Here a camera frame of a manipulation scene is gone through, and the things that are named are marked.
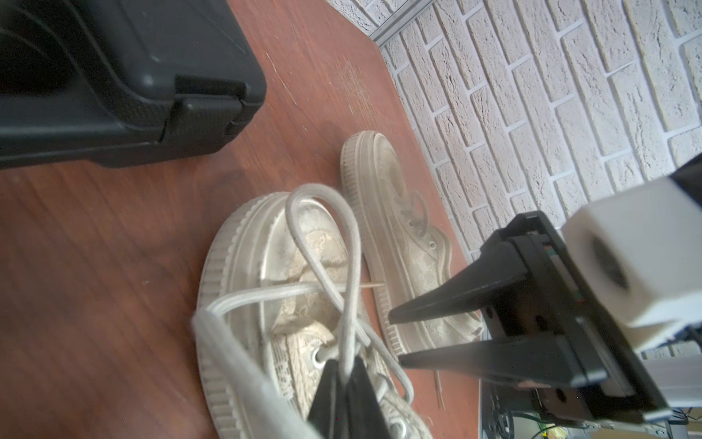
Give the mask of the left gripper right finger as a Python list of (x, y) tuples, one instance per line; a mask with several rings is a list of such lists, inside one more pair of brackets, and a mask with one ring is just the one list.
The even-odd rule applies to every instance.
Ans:
[(347, 431), (352, 439), (390, 439), (365, 363), (355, 358), (347, 383)]

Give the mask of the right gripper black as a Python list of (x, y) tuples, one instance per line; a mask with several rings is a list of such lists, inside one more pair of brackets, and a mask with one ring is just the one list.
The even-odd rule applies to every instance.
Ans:
[(401, 355), (402, 367), (508, 385), (558, 424), (649, 424), (671, 416), (544, 213), (518, 214), (481, 252), (443, 285), (389, 311), (389, 322), (482, 309), (493, 340)]

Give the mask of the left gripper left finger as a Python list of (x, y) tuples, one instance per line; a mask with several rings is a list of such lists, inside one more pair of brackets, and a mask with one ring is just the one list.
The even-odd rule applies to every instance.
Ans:
[(322, 438), (349, 438), (346, 386), (337, 360), (325, 364), (307, 421)]

